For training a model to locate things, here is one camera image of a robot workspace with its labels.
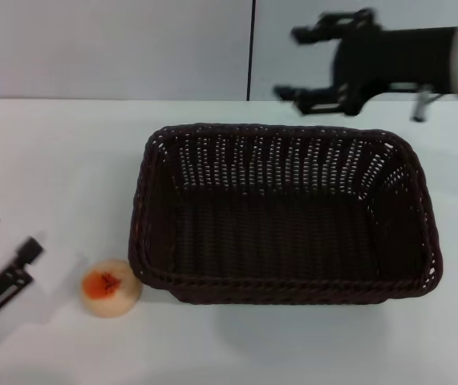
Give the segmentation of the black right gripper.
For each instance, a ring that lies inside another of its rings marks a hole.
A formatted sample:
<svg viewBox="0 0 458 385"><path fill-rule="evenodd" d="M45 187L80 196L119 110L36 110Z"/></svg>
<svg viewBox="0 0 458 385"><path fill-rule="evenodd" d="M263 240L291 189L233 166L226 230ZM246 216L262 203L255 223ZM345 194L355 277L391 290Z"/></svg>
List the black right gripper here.
<svg viewBox="0 0 458 385"><path fill-rule="evenodd" d="M277 85L274 94L291 102L304 116L343 113L358 115L364 104L391 91L393 83L411 83L412 93L429 86L435 93L452 94L450 58L455 27L382 30L375 12L324 12L313 26L296 26L297 44L342 39L332 67L332 85L309 89Z"/></svg>

